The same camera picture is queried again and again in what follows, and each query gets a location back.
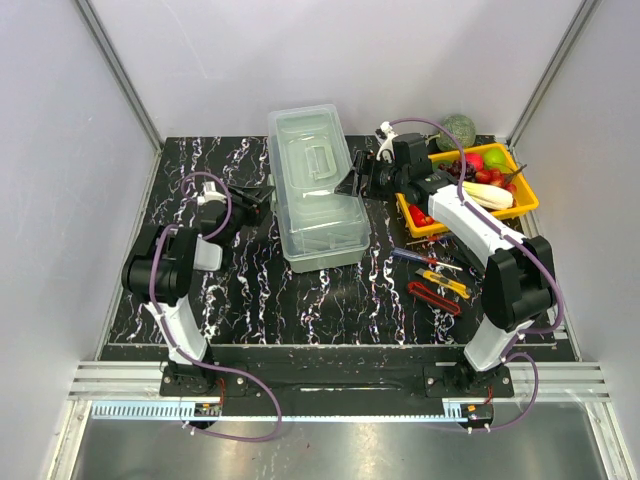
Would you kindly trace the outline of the clear plastic tool box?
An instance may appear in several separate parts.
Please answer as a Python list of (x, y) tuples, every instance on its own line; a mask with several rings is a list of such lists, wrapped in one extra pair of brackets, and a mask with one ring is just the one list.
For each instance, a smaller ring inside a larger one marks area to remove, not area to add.
[(284, 259), (301, 274), (360, 262), (371, 227), (363, 201), (334, 192), (352, 160), (333, 105), (268, 115), (271, 207)]

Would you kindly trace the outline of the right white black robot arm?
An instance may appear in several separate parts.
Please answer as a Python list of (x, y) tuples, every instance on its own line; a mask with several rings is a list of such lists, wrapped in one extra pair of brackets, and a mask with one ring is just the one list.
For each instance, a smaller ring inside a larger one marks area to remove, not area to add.
[(543, 237), (527, 238), (488, 213), (465, 191), (463, 176), (432, 164), (422, 135), (399, 135), (389, 122), (376, 134), (382, 140), (379, 149), (357, 152), (334, 191), (381, 201), (401, 194), (408, 203), (426, 208), (480, 262), (482, 322), (462, 359), (442, 375), (445, 388), (478, 395), (535, 320), (561, 304), (551, 246)]

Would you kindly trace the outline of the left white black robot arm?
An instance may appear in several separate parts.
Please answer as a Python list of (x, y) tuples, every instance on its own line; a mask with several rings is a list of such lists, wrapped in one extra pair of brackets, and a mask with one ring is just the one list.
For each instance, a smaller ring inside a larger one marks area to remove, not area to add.
[(223, 384), (210, 346), (197, 326), (189, 292), (193, 273), (219, 272), (245, 227), (259, 226), (275, 188), (222, 186), (206, 181), (192, 200), (203, 215), (195, 227), (145, 224), (121, 273), (123, 289), (151, 313), (169, 348), (161, 394), (206, 395)]

